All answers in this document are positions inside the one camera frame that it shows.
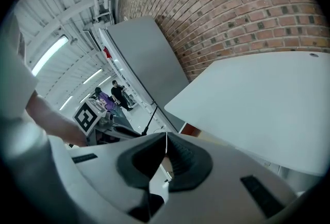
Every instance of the person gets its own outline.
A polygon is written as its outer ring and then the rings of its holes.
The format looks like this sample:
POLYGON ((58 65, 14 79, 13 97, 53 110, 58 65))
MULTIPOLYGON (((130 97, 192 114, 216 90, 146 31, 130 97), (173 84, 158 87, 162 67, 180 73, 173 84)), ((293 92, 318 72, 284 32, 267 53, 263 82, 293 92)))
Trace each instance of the person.
POLYGON ((111 89, 111 95, 114 98, 114 100, 117 102, 117 104, 127 111, 131 111, 132 108, 128 107, 126 99, 123 97, 122 92, 126 90, 125 87, 122 87, 118 85, 116 80, 112 81, 112 89, 111 89))
POLYGON ((0 28, 0 45, 2 46, 1 71, 6 70, 2 82, 7 86, 1 92, 2 98, 12 98, 14 102, 6 102, 0 106, 0 116, 35 122, 48 135, 58 136, 64 142, 80 147, 86 146, 86 137, 79 127, 59 112, 53 110, 48 102, 40 96, 35 87, 37 79, 25 66, 25 43, 19 24, 13 12, 5 17, 0 28))
POLYGON ((126 118, 121 108, 115 104, 111 97, 109 97, 105 92, 102 92, 100 87, 95 88, 95 96, 101 104, 103 104, 105 108, 115 116, 126 118))

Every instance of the black pole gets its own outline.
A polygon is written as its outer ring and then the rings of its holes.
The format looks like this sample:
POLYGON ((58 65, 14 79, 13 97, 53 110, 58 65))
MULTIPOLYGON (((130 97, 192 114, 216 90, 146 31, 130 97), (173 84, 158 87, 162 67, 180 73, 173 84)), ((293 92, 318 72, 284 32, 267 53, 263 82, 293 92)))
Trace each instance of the black pole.
POLYGON ((146 135, 146 132, 147 132, 148 129, 149 129, 150 122, 151 122, 151 120, 153 119, 154 114, 156 113, 157 108, 158 108, 158 106, 156 106, 156 109, 155 109, 153 115, 151 116, 151 118, 150 118, 150 120, 149 120, 149 122, 148 122, 148 125, 145 127, 144 131, 141 133, 141 136, 145 136, 145 135, 146 135))

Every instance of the fluorescent light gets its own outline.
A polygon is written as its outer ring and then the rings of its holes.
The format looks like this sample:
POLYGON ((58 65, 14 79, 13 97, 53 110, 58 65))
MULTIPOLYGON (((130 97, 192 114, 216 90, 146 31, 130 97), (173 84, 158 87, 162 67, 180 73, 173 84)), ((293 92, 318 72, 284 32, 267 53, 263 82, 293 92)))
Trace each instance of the fluorescent light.
POLYGON ((32 70, 32 74, 36 76, 41 68, 45 65, 45 63, 56 53, 64 44, 68 42, 68 38, 63 36, 58 41, 52 45, 48 51, 41 57, 41 59, 37 62, 36 66, 32 70))
POLYGON ((71 98, 72 98, 72 96, 70 96, 70 97, 64 102, 64 104, 61 106, 60 110, 62 110, 62 109, 65 107, 65 105, 70 101, 71 98))
POLYGON ((100 86, 101 84, 103 84, 109 78, 111 78, 111 76, 109 76, 108 78, 106 78, 105 80, 103 80, 102 82, 100 82, 98 85, 100 86))
POLYGON ((102 69, 99 69, 96 73, 92 74, 86 81, 83 82, 83 84, 87 83, 90 79, 92 79, 94 76, 96 76, 98 73, 101 73, 102 69))
POLYGON ((84 100, 85 100, 87 97, 89 97, 90 95, 91 95, 91 93, 89 93, 87 96, 85 96, 84 99, 81 100, 81 102, 84 101, 84 100))

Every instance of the white table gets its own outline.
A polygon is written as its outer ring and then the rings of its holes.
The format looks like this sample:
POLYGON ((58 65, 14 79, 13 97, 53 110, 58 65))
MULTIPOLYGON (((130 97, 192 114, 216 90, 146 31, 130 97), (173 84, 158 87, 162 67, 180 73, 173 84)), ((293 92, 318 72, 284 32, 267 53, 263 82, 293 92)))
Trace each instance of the white table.
POLYGON ((216 61, 165 109, 244 152, 322 175, 330 159, 330 54, 315 54, 216 61))

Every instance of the purple shirt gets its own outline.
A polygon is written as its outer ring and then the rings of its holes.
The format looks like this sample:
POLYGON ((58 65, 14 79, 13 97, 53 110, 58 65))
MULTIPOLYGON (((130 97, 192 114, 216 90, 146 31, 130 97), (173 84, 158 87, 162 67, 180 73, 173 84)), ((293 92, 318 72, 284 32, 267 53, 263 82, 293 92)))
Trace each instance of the purple shirt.
POLYGON ((111 111, 114 109, 116 104, 113 101, 108 99, 108 95, 106 93, 101 92, 98 97, 100 100, 103 99, 105 101, 105 103, 106 103, 105 107, 107 110, 111 111))

